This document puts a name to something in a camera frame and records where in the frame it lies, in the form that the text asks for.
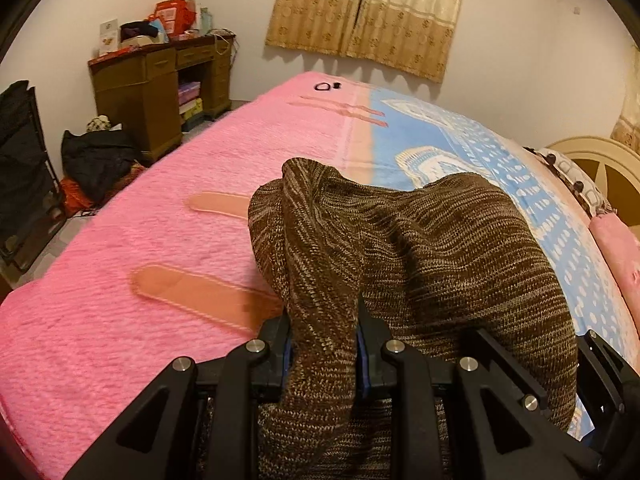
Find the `brown knit sweater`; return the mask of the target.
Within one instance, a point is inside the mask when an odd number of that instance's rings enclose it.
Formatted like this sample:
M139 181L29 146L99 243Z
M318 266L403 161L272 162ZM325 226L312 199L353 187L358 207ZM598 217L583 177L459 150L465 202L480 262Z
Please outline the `brown knit sweater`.
M483 327L547 391L570 426L576 335L552 266L511 197L479 174L404 192L304 158L250 199L258 270L285 306L294 359L262 408L264 479L385 479L390 404L356 405L358 311L427 356L453 361Z

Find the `pink pillow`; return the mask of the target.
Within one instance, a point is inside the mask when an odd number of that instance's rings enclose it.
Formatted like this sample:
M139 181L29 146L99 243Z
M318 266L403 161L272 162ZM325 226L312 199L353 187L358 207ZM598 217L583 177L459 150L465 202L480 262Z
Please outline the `pink pillow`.
M628 310L639 327L639 240L626 224L613 214L599 214L590 221L590 232L623 295Z

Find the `pink and blue bedspread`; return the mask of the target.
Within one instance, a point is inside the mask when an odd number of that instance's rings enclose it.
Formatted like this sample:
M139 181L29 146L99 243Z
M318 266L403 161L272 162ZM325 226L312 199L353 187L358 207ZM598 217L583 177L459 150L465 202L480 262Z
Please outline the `pink and blue bedspread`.
M630 364L639 336L589 219L526 145L411 96L298 75L215 122L117 194L38 280L1 307L1 418L40 476L59 479L176 356L206 361L247 338L154 296L151 278L201 282L227 300L266 285L244 214L224 206L305 157L409 191L474 171L520 208L558 276L575 330Z

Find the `spotted pillow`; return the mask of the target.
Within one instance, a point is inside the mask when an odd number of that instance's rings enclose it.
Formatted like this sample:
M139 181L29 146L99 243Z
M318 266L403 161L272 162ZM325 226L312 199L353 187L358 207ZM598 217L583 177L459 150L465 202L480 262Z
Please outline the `spotted pillow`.
M540 150L527 148L527 151L534 154L555 177L563 182L590 218L598 214L615 212L600 188L574 160L560 152L550 150L550 148L541 148Z

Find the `cream headboard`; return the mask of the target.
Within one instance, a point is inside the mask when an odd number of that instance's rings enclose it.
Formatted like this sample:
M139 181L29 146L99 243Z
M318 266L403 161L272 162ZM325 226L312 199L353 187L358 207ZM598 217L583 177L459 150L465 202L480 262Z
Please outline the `cream headboard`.
M574 136L549 145L582 168L627 226L639 225L639 155L602 136Z

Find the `black folding chair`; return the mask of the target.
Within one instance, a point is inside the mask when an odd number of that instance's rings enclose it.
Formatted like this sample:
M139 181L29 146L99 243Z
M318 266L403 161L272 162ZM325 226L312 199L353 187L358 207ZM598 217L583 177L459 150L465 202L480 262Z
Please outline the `black folding chair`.
M26 273L67 219L35 88L26 80L1 93L0 146L1 261Z

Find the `black bag on floor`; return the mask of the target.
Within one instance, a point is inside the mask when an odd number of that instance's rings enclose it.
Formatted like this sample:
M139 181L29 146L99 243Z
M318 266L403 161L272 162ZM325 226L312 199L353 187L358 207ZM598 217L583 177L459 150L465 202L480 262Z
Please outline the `black bag on floor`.
M73 180L94 206L103 206L144 171L139 151L122 130L64 131L64 176Z

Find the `dark wooden desk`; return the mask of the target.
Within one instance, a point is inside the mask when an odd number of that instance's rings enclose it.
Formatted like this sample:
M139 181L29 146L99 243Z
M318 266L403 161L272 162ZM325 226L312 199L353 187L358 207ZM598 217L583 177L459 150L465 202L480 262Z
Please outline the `dark wooden desk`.
M230 110L235 34L149 44L88 62L96 111L122 125L151 165L182 142L179 86L200 85L206 119Z

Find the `red gift bag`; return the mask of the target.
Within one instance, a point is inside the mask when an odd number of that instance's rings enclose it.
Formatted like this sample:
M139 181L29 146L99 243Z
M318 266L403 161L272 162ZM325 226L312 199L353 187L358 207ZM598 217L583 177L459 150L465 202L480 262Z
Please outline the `red gift bag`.
M188 0L161 1L155 5L153 16L160 20L169 37L184 34L196 21L194 6Z

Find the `beige patterned curtain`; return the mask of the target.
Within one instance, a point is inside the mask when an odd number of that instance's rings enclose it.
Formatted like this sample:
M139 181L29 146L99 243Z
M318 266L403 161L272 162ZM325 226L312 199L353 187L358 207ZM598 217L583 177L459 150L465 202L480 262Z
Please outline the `beige patterned curtain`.
M439 84L462 0L274 0L269 47L369 60Z

